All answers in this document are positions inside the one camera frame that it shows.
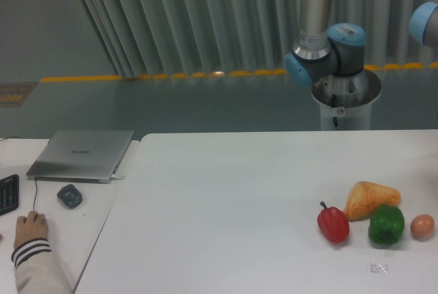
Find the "human hand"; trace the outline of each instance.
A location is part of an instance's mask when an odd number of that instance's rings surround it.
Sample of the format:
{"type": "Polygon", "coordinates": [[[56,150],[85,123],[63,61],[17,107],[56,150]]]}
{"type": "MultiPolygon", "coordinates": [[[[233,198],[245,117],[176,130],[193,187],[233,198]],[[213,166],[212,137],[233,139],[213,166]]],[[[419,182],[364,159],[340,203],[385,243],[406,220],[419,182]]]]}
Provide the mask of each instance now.
{"type": "Polygon", "coordinates": [[[47,220],[44,214],[30,211],[27,217],[16,220],[14,249],[36,238],[47,239],[47,220]]]}

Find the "egg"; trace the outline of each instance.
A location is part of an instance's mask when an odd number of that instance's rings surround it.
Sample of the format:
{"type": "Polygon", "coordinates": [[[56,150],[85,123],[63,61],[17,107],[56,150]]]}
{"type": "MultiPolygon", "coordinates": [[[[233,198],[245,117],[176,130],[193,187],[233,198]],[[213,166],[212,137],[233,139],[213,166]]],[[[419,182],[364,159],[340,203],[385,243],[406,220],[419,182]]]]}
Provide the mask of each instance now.
{"type": "Polygon", "coordinates": [[[416,239],[426,239],[434,227],[435,221],[429,214],[418,215],[411,222],[411,232],[416,239]]]}

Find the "sleeve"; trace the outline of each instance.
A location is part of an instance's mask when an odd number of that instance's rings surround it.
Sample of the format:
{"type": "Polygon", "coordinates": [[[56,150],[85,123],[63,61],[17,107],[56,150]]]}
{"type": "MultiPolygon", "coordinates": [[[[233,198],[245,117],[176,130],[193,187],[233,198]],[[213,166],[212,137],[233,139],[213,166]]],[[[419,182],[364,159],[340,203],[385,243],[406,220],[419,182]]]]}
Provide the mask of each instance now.
{"type": "Polygon", "coordinates": [[[17,247],[12,262],[18,294],[73,293],[46,239],[33,239],[17,247]]]}

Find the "laptop lid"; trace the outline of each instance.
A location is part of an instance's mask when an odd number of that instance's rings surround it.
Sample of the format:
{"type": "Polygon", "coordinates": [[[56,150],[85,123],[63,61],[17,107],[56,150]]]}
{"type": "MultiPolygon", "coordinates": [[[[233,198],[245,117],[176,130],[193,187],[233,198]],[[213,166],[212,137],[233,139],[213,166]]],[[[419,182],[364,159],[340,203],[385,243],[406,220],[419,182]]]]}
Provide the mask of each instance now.
{"type": "Polygon", "coordinates": [[[26,173],[29,179],[109,183],[133,131],[59,130],[26,173]]]}

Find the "mouse cable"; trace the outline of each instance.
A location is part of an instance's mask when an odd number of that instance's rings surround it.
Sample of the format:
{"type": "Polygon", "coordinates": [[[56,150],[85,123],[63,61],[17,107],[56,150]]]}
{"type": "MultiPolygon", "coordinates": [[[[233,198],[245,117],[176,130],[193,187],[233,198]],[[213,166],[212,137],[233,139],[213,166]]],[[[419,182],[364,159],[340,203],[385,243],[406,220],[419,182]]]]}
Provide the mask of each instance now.
{"type": "Polygon", "coordinates": [[[35,211],[35,201],[36,201],[36,194],[38,193],[38,184],[36,183],[36,179],[35,179],[35,198],[34,198],[34,208],[33,211],[35,211]]]}
{"type": "Polygon", "coordinates": [[[17,136],[7,137],[7,138],[0,139],[0,142],[2,142],[3,140],[6,140],[6,139],[21,139],[21,138],[17,137],[17,136]]]}

